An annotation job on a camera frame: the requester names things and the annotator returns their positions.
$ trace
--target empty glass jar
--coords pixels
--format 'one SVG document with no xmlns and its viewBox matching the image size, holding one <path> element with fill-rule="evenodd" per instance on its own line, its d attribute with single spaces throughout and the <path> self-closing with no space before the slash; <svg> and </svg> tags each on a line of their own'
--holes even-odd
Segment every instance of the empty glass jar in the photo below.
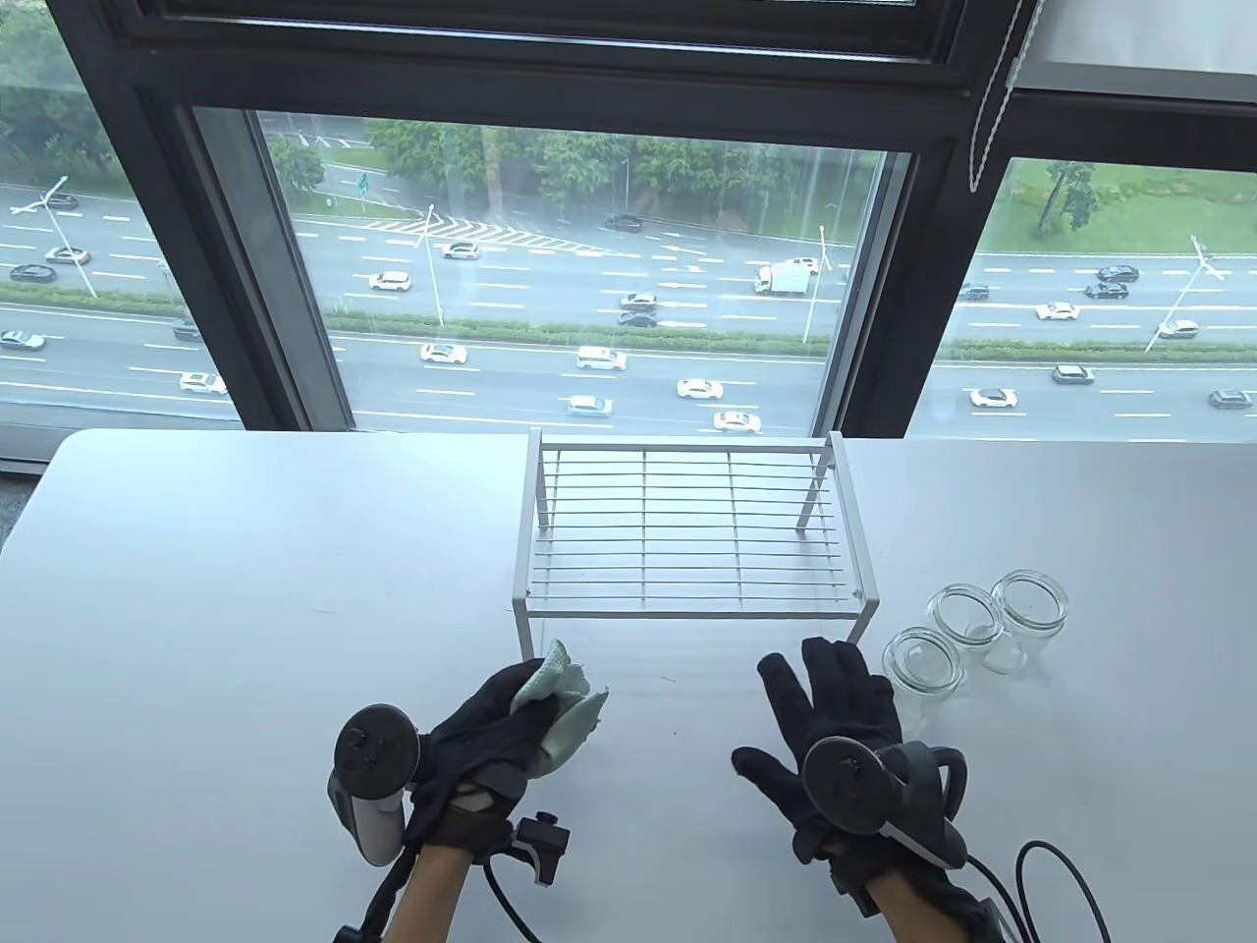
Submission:
<svg viewBox="0 0 1257 943">
<path fill-rule="evenodd" d="M 933 710 L 964 680 L 960 653 L 945 637 L 921 626 L 904 629 L 881 653 L 881 670 L 895 689 L 904 739 L 913 739 Z"/>
<path fill-rule="evenodd" d="M 977 586 L 944 586 L 929 601 L 926 611 L 931 627 L 955 645 L 967 669 L 982 661 L 999 635 L 996 601 Z"/>
<path fill-rule="evenodd" d="M 1014 570 L 991 592 L 1001 630 L 982 665 L 997 674 L 1017 674 L 1056 636 L 1070 614 L 1070 600 L 1052 577 L 1037 570 Z"/>
</svg>

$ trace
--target cable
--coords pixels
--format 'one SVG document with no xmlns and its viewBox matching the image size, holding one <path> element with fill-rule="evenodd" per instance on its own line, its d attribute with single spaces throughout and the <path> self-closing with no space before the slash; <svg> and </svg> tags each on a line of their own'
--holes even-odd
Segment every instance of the cable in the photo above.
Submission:
<svg viewBox="0 0 1257 943">
<path fill-rule="evenodd" d="M 1109 925 L 1104 920 L 1104 914 L 1100 912 L 1100 904 L 1096 903 L 1095 894 L 1091 893 L 1091 888 L 1087 885 L 1086 879 L 1082 876 L 1082 871 L 1077 869 L 1073 861 L 1070 860 L 1061 849 L 1056 847 L 1048 841 L 1027 841 L 1021 846 L 1017 852 L 1017 864 L 1013 866 L 1013 875 L 1017 880 L 1017 898 L 1021 900 L 1021 908 L 1013 903 L 1012 895 L 1008 889 L 1004 888 L 1003 883 L 987 868 L 982 861 L 979 861 L 973 855 L 969 855 L 969 864 L 972 864 L 983 878 L 999 891 L 999 896 L 1004 902 L 1004 907 L 1012 915 L 1013 922 L 1017 924 L 1017 934 L 1021 937 L 1021 943 L 1043 943 L 1040 939 L 1038 930 L 1035 928 L 1035 918 L 1029 913 L 1029 900 L 1026 896 L 1026 856 L 1035 849 L 1041 847 L 1045 851 L 1051 851 L 1056 859 L 1065 865 L 1073 878 L 1075 884 L 1079 885 L 1079 890 L 1082 891 L 1082 896 L 1087 900 L 1087 907 L 1091 908 L 1091 917 L 1096 922 L 1096 929 L 1100 930 L 1100 939 L 1102 943 L 1112 943 L 1112 938 L 1109 935 Z"/>
<path fill-rule="evenodd" d="M 519 915 L 519 912 L 510 905 L 507 900 L 507 895 L 502 893 L 502 885 L 498 884 L 498 878 L 493 873 L 493 865 L 489 861 L 484 863 L 484 879 L 489 881 L 489 890 L 493 895 L 498 898 L 498 903 L 502 904 L 502 909 L 507 912 L 507 917 L 510 922 L 515 924 L 515 929 L 519 930 L 520 935 L 528 940 L 528 943 L 542 943 L 537 934 L 528 929 L 528 924 L 524 923 L 524 918 Z"/>
</svg>

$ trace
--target glass pane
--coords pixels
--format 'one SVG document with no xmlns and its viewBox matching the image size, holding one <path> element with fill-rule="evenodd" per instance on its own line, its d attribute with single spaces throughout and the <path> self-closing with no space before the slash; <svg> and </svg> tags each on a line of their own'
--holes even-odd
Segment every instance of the glass pane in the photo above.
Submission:
<svg viewBox="0 0 1257 943">
<path fill-rule="evenodd" d="M 909 434 L 1257 438 L 1254 204 L 1252 174 L 1012 161 Z"/>
<path fill-rule="evenodd" d="M 0 1 L 8 450 L 4 425 L 238 425 L 48 9 L 13 0 Z"/>
<path fill-rule="evenodd" d="M 260 118 L 360 426 L 810 431 L 881 155 Z"/>
</svg>

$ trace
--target highway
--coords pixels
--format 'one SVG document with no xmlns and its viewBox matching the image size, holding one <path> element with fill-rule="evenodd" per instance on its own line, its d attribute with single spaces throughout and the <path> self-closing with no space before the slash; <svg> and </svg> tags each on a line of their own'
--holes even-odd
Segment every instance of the highway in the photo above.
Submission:
<svg viewBox="0 0 1257 943">
<path fill-rule="evenodd" d="M 0 187 L 0 205 L 29 202 L 31 192 Z M 93 254 L 85 267 L 98 288 L 173 294 L 157 268 L 160 249 L 134 202 L 82 197 L 74 212 L 58 212 L 72 244 Z M 739 331 L 802 336 L 812 313 L 811 336 L 831 334 L 846 287 L 851 250 L 830 253 L 811 298 L 755 295 L 755 268 L 794 254 L 817 254 L 816 245 L 750 236 L 725 236 L 686 226 L 647 224 L 644 233 L 587 229 L 562 236 L 456 218 L 434 221 L 422 241 L 422 221 L 294 220 L 316 294 L 326 311 L 361 309 L 377 314 L 441 309 L 449 318 L 523 321 L 530 324 L 613 324 L 626 292 L 654 292 L 667 324 L 701 331 Z M 483 245 L 476 262 L 440 256 L 445 244 L 468 234 Z M 44 212 L 0 216 L 0 268 L 38 262 L 57 241 Z M 434 254 L 429 265 L 426 254 Z M 1144 270 L 1125 301 L 1090 301 L 1081 293 L 1101 264 L 1129 262 Z M 1222 280 L 1203 275 L 1179 307 L 1179 316 L 1200 323 L 1199 342 L 1242 342 L 1257 331 L 1257 256 L 1219 258 Z M 1195 268 L 1194 256 L 1124 256 L 1086 260 L 1072 256 L 980 255 L 970 278 L 991 287 L 987 302 L 955 307 L 949 338 L 1129 341 L 1150 338 Z M 414 287 L 406 293 L 372 292 L 367 277 L 402 270 Z M 60 269 L 59 284 L 80 283 L 73 267 Z M 1038 304 L 1068 301 L 1082 309 L 1077 321 L 1041 322 Z M 1172 343 L 1192 343 L 1173 341 Z"/>
<path fill-rule="evenodd" d="M 228 397 L 184 394 L 178 375 L 212 371 L 200 345 L 176 341 L 157 318 L 40 311 L 0 304 L 0 329 L 45 334 L 39 352 L 0 353 L 0 401 L 20 404 L 25 422 L 77 425 L 64 407 L 136 411 L 228 424 Z M 816 361 L 757 356 L 636 353 L 622 373 L 577 371 L 572 351 L 469 345 L 465 366 L 424 363 L 407 338 L 333 334 L 333 351 L 357 421 L 397 431 L 494 431 L 541 426 L 556 431 L 689 435 L 713 433 L 711 414 L 740 409 L 760 416 L 768 435 L 807 431 L 821 382 Z M 681 400 L 683 378 L 718 380 L 716 402 Z M 1017 391 L 1013 410 L 970 406 L 973 389 Z M 1257 367 L 1096 367 L 1087 387 L 1058 386 L 1050 368 L 1029 365 L 935 365 L 910 434 L 979 439 L 1257 440 L 1257 409 L 1221 411 L 1216 389 L 1257 397 Z M 615 402 L 606 419 L 567 412 L 567 397 L 593 394 Z M 11 406 L 3 411 L 6 416 Z M 109 425 L 93 416 L 89 425 Z"/>
</svg>

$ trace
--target white truck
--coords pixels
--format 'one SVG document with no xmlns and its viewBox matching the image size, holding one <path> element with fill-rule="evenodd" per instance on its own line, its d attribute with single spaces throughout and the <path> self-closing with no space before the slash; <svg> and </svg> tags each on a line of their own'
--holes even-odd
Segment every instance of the white truck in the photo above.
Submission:
<svg viewBox="0 0 1257 943">
<path fill-rule="evenodd" d="M 797 262 L 764 265 L 755 275 L 755 294 L 807 294 L 812 273 Z"/>
</svg>

